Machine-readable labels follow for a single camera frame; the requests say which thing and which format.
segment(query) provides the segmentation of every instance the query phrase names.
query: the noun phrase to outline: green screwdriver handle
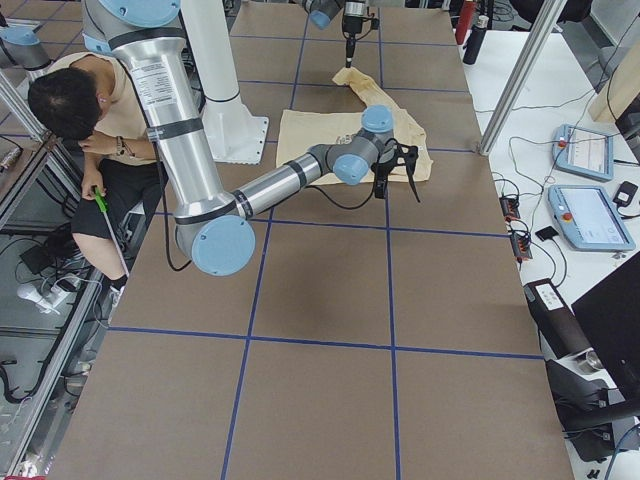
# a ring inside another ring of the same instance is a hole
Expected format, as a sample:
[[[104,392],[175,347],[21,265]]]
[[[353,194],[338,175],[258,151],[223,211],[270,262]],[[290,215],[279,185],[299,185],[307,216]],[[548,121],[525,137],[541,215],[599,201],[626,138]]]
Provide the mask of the green screwdriver handle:
[[[98,187],[95,187],[94,191],[95,191],[95,194],[96,194],[96,202],[98,202],[98,208],[100,209],[100,211],[102,213],[106,213],[107,212],[107,202],[104,201],[104,197],[100,193],[100,189]]]

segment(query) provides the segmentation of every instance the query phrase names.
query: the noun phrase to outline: brown table surface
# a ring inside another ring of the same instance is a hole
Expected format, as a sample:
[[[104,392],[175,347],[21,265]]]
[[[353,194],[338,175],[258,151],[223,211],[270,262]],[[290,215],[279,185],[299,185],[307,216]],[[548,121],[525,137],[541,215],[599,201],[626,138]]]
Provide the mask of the brown table surface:
[[[573,478],[449,16],[376,13],[354,65],[427,131],[422,202],[301,192],[225,278],[173,273],[156,217],[48,478]],[[220,166],[227,189],[274,167],[282,109],[363,109],[331,84],[339,23],[243,3],[241,93],[271,124],[259,166]]]

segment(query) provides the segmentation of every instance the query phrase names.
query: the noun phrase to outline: light blue cap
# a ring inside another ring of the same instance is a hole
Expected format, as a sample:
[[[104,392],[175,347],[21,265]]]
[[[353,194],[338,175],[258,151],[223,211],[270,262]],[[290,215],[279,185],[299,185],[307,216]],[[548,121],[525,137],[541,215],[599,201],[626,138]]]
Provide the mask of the light blue cap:
[[[100,0],[113,16],[143,28],[161,27],[178,16],[180,0]]]
[[[362,113],[362,128],[372,133],[393,130],[393,115],[384,105],[372,105]]]
[[[324,30],[331,23],[329,15],[321,12],[320,10],[314,10],[313,12],[311,12],[309,14],[309,20],[311,20],[320,30]]]
[[[249,263],[255,247],[256,236],[249,222],[237,215],[225,215],[200,229],[191,247],[191,258],[205,273],[231,275]]]
[[[36,34],[29,27],[17,26],[5,28],[0,32],[2,40],[14,45],[37,45],[40,43]]]
[[[353,153],[345,153],[336,159],[333,173],[347,185],[357,185],[369,171],[369,164],[364,158]]]
[[[107,42],[98,40],[97,38],[87,35],[86,33],[83,33],[82,36],[84,37],[84,46],[87,47],[87,50],[89,50],[90,52],[113,56],[111,47]]]

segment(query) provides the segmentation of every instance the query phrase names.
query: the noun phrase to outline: person's arm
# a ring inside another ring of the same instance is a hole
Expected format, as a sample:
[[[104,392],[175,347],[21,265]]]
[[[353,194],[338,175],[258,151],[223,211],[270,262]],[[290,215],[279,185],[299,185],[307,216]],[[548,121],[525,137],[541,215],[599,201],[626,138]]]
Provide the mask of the person's arm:
[[[125,148],[128,148],[129,155],[136,158],[156,158],[153,145],[148,140],[137,140],[133,138],[123,138]],[[97,153],[100,155],[117,155],[118,141],[116,137],[106,135],[97,130],[93,135],[78,142],[85,153]]]
[[[102,155],[85,152],[84,154],[84,176],[82,177],[82,198],[85,200],[95,200],[94,188],[98,187],[102,195],[106,194],[102,182],[102,174],[98,166],[102,161]]]

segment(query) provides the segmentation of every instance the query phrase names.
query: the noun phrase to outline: light blue tablet frame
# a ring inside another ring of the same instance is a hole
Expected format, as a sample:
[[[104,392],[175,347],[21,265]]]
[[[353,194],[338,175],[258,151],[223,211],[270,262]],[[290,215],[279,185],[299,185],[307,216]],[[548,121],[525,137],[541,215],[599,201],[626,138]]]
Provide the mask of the light blue tablet frame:
[[[605,158],[604,158],[604,172],[598,172],[596,170],[589,170],[588,168],[577,167],[569,163],[569,152],[571,151],[569,138],[569,132],[571,129],[582,130],[584,132],[595,133],[596,135],[603,135],[605,141]],[[558,142],[563,138],[567,142],[567,146],[560,148]],[[602,132],[596,132],[595,130],[589,130],[588,128],[576,127],[567,123],[560,125],[556,130],[554,142],[551,147],[553,154],[553,160],[555,161],[556,168],[564,172],[574,173],[583,177],[592,178],[600,182],[608,182],[613,178],[613,140],[611,135]]]
[[[594,243],[584,240],[583,235],[580,232],[581,224],[584,224],[586,219],[576,218],[573,216],[573,212],[570,210],[565,193],[571,190],[594,190],[597,193],[597,198],[602,202],[603,207],[611,220],[609,228],[615,228],[619,235],[621,243]],[[548,191],[549,205],[553,211],[553,216],[560,227],[564,237],[567,241],[576,249],[583,251],[593,252],[618,252],[634,250],[636,244],[631,237],[631,234],[624,225],[624,222],[620,218],[620,215],[616,211],[614,203],[609,200],[609,196],[606,190],[599,185],[552,185]],[[571,214],[570,219],[563,218],[565,214]]]

